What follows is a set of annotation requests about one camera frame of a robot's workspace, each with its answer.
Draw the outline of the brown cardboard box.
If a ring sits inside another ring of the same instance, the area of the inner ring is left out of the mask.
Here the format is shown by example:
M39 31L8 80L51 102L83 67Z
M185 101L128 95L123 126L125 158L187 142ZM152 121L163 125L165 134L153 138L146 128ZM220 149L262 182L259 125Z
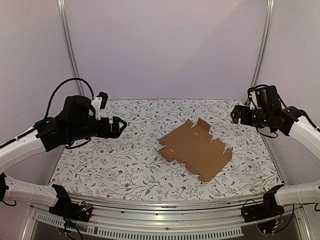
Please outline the brown cardboard box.
M202 182L210 182L232 159L232 150L209 133L211 126L199 118L191 120L158 139L163 146L158 152L168 161L184 163Z

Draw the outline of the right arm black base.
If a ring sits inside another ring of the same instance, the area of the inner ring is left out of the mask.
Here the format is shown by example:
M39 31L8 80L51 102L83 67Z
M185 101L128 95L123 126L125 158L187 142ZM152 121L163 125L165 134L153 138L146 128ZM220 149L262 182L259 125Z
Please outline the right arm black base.
M284 207L278 205L275 198L275 194L283 186L283 184L276 185L268 190L262 197L262 203L252 205L244 203L241 208L244 222L250 223L284 214Z

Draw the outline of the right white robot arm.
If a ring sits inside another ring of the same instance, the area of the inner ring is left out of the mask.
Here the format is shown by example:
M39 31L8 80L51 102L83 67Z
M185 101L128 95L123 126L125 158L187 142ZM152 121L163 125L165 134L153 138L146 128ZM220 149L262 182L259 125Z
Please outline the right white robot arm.
M320 156L320 128L308 114L294 106L286 106L274 85L260 84L247 91L248 105L236 105L230 117L234 124L268 128L269 137L275 139L281 132L299 142L316 158ZM318 204L320 182L314 181L297 185L277 185L263 195L258 213L262 218L282 212L285 205Z

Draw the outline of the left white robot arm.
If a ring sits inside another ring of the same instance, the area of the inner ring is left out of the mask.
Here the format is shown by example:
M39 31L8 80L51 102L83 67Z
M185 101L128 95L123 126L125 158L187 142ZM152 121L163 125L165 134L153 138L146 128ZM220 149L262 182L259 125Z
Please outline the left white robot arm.
M62 111L55 117L44 117L31 128L0 146L0 200L19 201L54 207L63 217L74 213L69 194L61 185L37 185L14 179L5 171L33 156L66 146L75 149L74 142L91 138L117 139L127 127L120 117L102 117L108 100L101 92L97 97L73 95L65 99Z

